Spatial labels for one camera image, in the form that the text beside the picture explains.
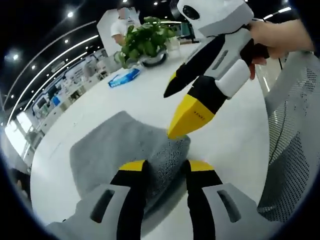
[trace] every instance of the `gray cloth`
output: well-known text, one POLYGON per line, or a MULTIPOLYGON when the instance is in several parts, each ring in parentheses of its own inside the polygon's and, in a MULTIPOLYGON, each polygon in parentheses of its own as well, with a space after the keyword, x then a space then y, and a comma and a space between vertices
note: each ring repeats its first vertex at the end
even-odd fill
POLYGON ((125 111, 92 130, 70 150, 70 165, 81 198, 109 184, 123 164, 150 163, 145 212, 150 210, 178 175, 187 159, 190 139, 168 139, 166 131, 143 124, 125 111))

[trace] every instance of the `white table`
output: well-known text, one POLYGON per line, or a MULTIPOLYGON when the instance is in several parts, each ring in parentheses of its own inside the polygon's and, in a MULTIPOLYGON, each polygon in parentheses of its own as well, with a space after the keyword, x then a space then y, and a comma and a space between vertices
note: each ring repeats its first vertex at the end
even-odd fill
MULTIPOLYGON (((145 124, 166 128, 190 86, 164 99, 168 80, 197 44, 181 46, 183 58, 145 69, 134 81, 110 88, 99 82, 80 97, 51 127, 38 146, 31 171, 31 200, 45 225, 74 214, 80 200, 70 167, 72 145, 99 124, 127 111, 145 124)), ((232 183, 259 202, 268 169, 269 127, 258 80, 248 81, 205 127, 189 134, 188 157, 213 165, 224 183, 232 183)), ((185 195, 170 215, 145 239, 192 239, 185 195)))

